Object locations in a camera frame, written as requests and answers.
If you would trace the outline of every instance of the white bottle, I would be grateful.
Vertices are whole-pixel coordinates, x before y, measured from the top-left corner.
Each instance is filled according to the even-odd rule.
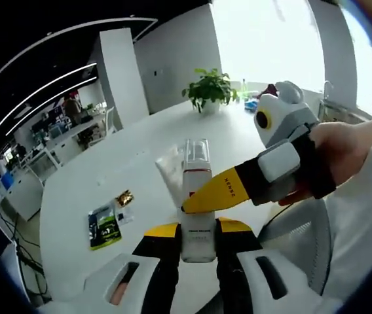
[[[212,178],[208,140],[186,140],[183,163],[183,199],[186,200]],[[215,213],[185,214],[178,210],[181,224],[181,259],[207,263],[215,259]]]

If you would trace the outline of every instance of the green plant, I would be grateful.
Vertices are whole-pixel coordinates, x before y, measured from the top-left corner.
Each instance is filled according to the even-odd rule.
[[[199,113],[202,112],[208,100],[212,102],[220,100],[220,103],[228,105],[231,99],[237,99],[237,91],[231,88],[228,74],[219,74],[217,69],[212,69],[210,72],[195,69],[195,73],[201,74],[200,80],[190,83],[189,88],[181,91],[181,95],[185,97],[187,94],[193,107],[197,107]]]

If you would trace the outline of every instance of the green package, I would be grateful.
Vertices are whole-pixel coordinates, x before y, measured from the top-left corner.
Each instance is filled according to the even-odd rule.
[[[88,231],[92,250],[106,247],[122,238],[115,217],[115,202],[101,206],[88,214]]]

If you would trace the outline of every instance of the white pot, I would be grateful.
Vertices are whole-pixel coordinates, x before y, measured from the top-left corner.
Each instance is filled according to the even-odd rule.
[[[214,114],[219,111],[220,103],[219,100],[212,102],[210,99],[206,101],[204,108],[202,108],[203,114]]]

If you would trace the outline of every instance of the yellow eye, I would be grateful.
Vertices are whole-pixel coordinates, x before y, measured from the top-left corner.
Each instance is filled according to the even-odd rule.
[[[259,109],[257,111],[256,121],[262,129],[269,130],[272,126],[272,118],[270,117],[270,113],[265,109]]]

